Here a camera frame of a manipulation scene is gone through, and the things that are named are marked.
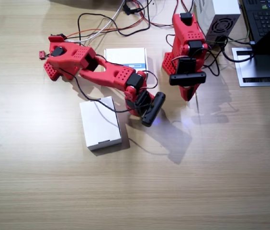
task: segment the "wooden tabletop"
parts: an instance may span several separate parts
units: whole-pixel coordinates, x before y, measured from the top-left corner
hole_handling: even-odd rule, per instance
[[[84,99],[74,81],[49,79],[38,51],[48,51],[50,34],[76,32],[81,13],[112,17],[120,2],[0,0],[0,230],[270,230],[270,87],[240,88],[234,64],[220,56],[221,75],[207,71],[197,100],[186,103],[161,69],[173,29],[91,42],[101,54],[147,48],[159,78],[151,92],[167,99],[151,128],[119,114],[123,144],[86,148]],[[170,23],[175,3],[153,0],[153,22]],[[136,20],[121,12],[116,21],[124,27]],[[83,16],[81,29],[100,21]],[[246,34],[240,17],[230,36]],[[89,96],[110,95],[125,108],[121,92],[80,84]]]

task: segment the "red robotic arm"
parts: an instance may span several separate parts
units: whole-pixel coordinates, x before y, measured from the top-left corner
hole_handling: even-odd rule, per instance
[[[89,46],[79,46],[64,42],[61,35],[50,36],[50,56],[44,68],[50,79],[56,81],[64,75],[72,80],[78,73],[81,77],[98,85],[119,89],[125,94],[125,104],[130,113],[140,116],[142,124],[149,127],[160,111],[165,94],[158,92],[155,96],[146,89],[146,74],[128,66],[110,63],[96,55]],[[105,68],[103,72],[94,72],[98,65]]]
[[[207,50],[205,36],[191,13],[175,14],[172,18],[175,30],[173,48],[165,53],[163,69],[170,75],[170,85],[180,86],[181,96],[189,101],[206,74],[201,71]]]

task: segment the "white cable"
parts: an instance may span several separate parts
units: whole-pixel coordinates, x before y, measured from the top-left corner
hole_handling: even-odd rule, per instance
[[[114,16],[112,17],[113,20],[115,20],[116,17],[118,16],[118,13],[120,12],[122,6],[124,5],[124,1],[125,1],[125,0],[122,0],[119,9],[117,10],[117,12],[116,12],[116,13],[114,14]],[[89,41],[89,40],[93,39],[94,37],[98,36],[98,34],[101,33],[103,30],[105,30],[105,29],[109,26],[109,24],[111,24],[111,22],[112,22],[112,20],[110,20],[110,21],[109,21],[109,22],[108,22],[108,23],[107,23],[100,31],[98,31],[98,32],[97,32],[94,36],[92,36],[92,37],[89,37],[89,38],[87,38],[87,39],[80,40],[80,41],[65,40],[65,42],[75,42],[75,43],[79,43],[79,42],[86,42],[86,41]]]

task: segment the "wood grain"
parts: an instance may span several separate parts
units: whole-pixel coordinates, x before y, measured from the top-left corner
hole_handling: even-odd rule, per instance
[[[175,2],[156,0],[153,21],[170,23]],[[74,82],[47,77],[38,51],[48,50],[48,35],[77,31],[81,13],[112,16],[119,4],[0,0],[0,230],[270,230],[270,87],[240,88],[235,66],[220,56],[221,75],[207,72],[198,107],[196,99],[185,103],[161,70],[172,29],[91,43],[99,53],[146,47],[159,77],[152,92],[167,100],[151,128],[120,114],[123,144],[86,148],[83,98]],[[136,19],[121,13],[117,23]],[[100,20],[83,17],[81,28]],[[241,17],[231,37],[246,34]],[[120,92],[80,84],[124,108]]]

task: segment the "fan grille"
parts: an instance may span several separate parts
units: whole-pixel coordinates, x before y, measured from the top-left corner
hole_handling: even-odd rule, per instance
[[[214,33],[220,34],[228,31],[233,26],[233,20],[230,18],[222,18],[217,20],[212,25],[212,30]]]

